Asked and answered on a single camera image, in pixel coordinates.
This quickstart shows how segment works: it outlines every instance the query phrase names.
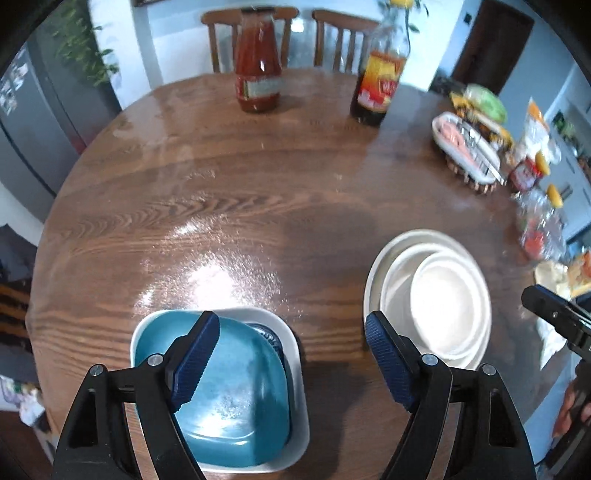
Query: glass bottle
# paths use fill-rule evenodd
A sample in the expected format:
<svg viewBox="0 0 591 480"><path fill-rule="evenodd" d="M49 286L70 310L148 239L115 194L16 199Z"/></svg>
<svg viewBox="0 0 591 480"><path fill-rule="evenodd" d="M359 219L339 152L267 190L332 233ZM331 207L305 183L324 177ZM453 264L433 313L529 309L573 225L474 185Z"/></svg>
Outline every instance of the glass bottle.
<svg viewBox="0 0 591 480"><path fill-rule="evenodd" d="M351 115L359 123L377 127L386 116L410 55L407 15L413 3L390 0L388 12L370 36L351 101Z"/></svg>
<svg viewBox="0 0 591 480"><path fill-rule="evenodd" d="M279 103L281 64L275 42L273 7L242 9L236 54L236 97L245 112L266 112Z"/></svg>

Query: yellow bottle cap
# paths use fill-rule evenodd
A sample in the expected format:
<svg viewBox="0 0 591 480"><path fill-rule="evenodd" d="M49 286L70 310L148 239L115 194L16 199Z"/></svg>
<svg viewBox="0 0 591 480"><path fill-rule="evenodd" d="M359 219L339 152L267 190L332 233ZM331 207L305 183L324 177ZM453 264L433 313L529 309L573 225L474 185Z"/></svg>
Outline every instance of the yellow bottle cap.
<svg viewBox="0 0 591 480"><path fill-rule="evenodd" d="M550 203L554 208L562 208L564 203L562 201L562 196L558 192L558 189L554 186L554 184L548 185L548 190L546 191L548 198L550 199Z"/></svg>
<svg viewBox="0 0 591 480"><path fill-rule="evenodd" d="M390 0L390 5L401 8L412 8L414 0Z"/></svg>
<svg viewBox="0 0 591 480"><path fill-rule="evenodd" d="M550 165L548 165L546 157L541 151L539 151L535 155L535 166L538 168L538 170L544 177L550 175Z"/></svg>

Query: metal screw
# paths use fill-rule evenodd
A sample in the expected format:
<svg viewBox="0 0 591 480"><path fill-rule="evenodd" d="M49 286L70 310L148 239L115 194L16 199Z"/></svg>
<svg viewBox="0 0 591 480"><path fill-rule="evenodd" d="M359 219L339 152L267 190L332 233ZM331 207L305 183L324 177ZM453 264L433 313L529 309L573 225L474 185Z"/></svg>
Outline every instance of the metal screw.
<svg viewBox="0 0 591 480"><path fill-rule="evenodd" d="M496 368L489 364L482 365L482 371L489 377L492 377L496 374Z"/></svg>
<svg viewBox="0 0 591 480"><path fill-rule="evenodd" d="M102 365L93 365L92 367L90 367L90 374L93 377L98 377L104 371L105 369Z"/></svg>
<svg viewBox="0 0 591 480"><path fill-rule="evenodd" d="M163 360L164 360L164 357L162 355L160 355L159 353L157 353L155 355L150 355L148 357L148 365L151 367L156 367L157 365L161 364Z"/></svg>
<svg viewBox="0 0 591 480"><path fill-rule="evenodd" d="M437 365L438 362L439 360L435 355L431 355L430 353L428 353L427 355L423 355L423 363L426 365L432 367L433 365Z"/></svg>

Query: refrigerator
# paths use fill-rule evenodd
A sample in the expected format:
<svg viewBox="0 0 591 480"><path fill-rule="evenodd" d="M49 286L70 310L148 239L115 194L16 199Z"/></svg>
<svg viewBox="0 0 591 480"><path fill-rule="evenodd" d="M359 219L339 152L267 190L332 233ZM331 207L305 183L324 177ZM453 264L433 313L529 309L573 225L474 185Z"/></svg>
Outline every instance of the refrigerator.
<svg viewBox="0 0 591 480"><path fill-rule="evenodd" d="M0 183L44 222L80 155L121 111L58 54L47 21L0 77Z"/></svg>

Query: blue gripper pad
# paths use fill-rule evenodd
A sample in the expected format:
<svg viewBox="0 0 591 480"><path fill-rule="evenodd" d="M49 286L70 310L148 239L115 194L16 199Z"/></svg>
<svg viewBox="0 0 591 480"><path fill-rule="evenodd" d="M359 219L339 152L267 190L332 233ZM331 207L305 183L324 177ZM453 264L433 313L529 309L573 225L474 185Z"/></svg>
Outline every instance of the blue gripper pad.
<svg viewBox="0 0 591 480"><path fill-rule="evenodd" d="M365 320L365 339L392 398L410 412L416 401L413 393L414 378L376 313L370 313Z"/></svg>
<svg viewBox="0 0 591 480"><path fill-rule="evenodd" d="M191 331L180 339L178 344L184 347L184 355L174 355L170 365L173 369L170 401L174 412L193 398L219 337L218 316L213 312L203 312Z"/></svg>

